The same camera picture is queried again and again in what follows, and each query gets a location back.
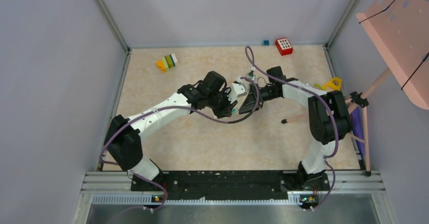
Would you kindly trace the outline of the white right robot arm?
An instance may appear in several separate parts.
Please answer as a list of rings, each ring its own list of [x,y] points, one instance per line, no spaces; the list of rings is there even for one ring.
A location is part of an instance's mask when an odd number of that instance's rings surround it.
[[[269,83],[250,88],[240,106],[239,114],[261,109],[264,102],[277,98],[291,99],[308,109],[309,128],[313,140],[307,155],[298,164],[296,186],[311,189],[322,178],[325,162],[336,155],[339,141],[352,129],[348,108],[342,92],[323,91],[296,78],[287,78],[280,66],[266,71]]]

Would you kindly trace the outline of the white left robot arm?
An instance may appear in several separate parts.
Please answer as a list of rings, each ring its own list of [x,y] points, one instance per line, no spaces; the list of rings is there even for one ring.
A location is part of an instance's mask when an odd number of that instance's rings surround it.
[[[238,98],[246,93],[241,78],[228,86],[223,76],[210,71],[203,80],[180,87],[169,98],[142,113],[115,116],[102,151],[113,157],[112,164],[142,176],[148,189],[157,190],[162,184],[160,169],[144,155],[142,141],[170,122],[206,107],[212,109],[216,120],[231,117]]]

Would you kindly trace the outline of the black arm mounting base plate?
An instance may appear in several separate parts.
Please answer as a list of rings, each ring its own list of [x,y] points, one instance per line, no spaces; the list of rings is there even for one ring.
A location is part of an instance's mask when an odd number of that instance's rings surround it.
[[[169,171],[148,183],[132,178],[131,191],[167,191],[168,200],[286,200],[291,191],[319,194],[330,188],[327,174],[315,185],[296,186],[296,171]]]

